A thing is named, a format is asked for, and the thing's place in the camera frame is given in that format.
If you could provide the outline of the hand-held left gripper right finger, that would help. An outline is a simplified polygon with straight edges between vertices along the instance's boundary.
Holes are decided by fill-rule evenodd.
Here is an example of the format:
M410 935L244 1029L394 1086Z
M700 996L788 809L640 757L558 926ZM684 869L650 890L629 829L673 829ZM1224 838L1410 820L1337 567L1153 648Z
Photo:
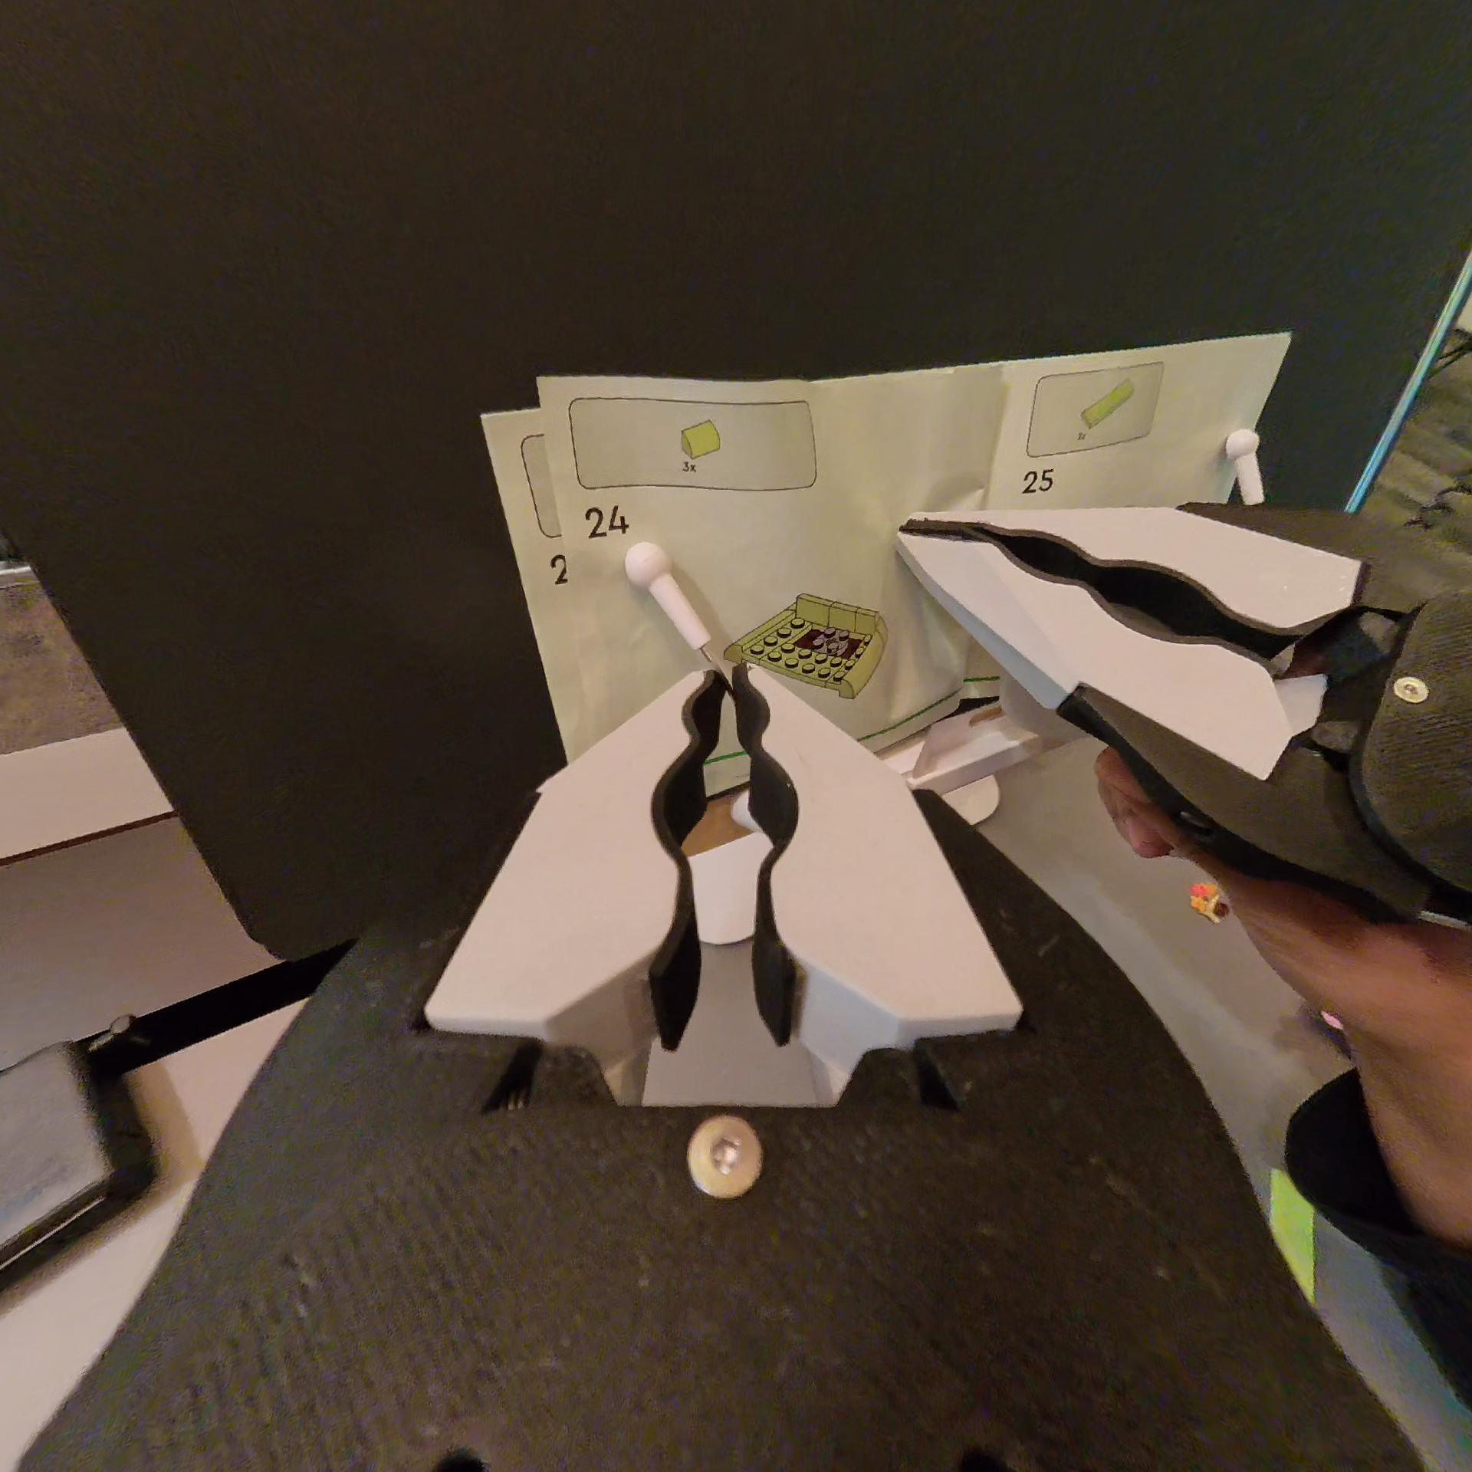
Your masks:
M869 1053L1011 1030L1024 1005L930 820L972 832L777 676L733 669L756 881L754 993L777 1046L839 1094Z

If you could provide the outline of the black flat device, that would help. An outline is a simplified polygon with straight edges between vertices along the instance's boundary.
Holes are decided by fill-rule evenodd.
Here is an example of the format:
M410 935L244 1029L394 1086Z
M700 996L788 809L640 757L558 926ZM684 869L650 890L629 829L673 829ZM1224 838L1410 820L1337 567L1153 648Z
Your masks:
M157 1181L157 1151L107 1038L2 1070L2 1288L110 1224Z

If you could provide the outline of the instruction booklet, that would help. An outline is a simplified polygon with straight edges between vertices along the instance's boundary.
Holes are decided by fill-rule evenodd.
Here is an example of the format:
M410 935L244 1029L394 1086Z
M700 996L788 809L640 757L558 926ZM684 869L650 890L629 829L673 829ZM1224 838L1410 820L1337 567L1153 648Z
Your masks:
M672 562L720 663L884 751L998 690L920 590L920 514L1224 503L1291 333L826 380L540 379L481 418L565 759L703 658L627 579Z

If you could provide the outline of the black backdrop board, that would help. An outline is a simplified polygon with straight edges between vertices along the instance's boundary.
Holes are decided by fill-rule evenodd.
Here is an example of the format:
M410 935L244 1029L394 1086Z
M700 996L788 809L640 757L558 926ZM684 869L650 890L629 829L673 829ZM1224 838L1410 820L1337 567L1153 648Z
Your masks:
M1337 505L1467 253L1467 3L5 3L2 534L303 959L558 764L540 377L1288 329Z

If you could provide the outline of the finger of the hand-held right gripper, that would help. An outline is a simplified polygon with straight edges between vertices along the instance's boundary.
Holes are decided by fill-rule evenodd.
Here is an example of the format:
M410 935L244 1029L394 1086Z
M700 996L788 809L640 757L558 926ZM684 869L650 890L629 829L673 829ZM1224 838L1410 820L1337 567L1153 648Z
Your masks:
M1356 608L1361 560L1223 520L1223 508L1011 509L916 518L899 547L960 608L1004 590L1040 621L1045 595L1081 595L1132 634L1276 658Z
M1135 633L1089 590L1040 581L992 543L897 541L897 549L1040 707L1096 690L1256 779L1318 719L1322 674L1276 681L1217 643Z

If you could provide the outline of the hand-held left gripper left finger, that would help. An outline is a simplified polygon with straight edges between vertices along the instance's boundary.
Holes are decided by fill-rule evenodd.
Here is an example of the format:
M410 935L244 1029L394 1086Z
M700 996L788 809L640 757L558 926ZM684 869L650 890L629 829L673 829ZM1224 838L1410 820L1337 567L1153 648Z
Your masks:
M609 1088L646 1086L697 1003L680 845L720 709L723 676L687 674L540 786L425 1005L433 1030L580 1048Z

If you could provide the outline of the person's right hand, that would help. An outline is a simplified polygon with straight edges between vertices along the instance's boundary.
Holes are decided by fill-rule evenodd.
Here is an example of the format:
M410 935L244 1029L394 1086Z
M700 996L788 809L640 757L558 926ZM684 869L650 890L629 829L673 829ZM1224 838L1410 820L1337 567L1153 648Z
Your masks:
M1469 935L1372 924L1297 884L1250 878L1179 832L1106 746L1101 800L1135 857L1180 857L1213 881L1260 959L1344 1029L1363 1074L1469 1082Z

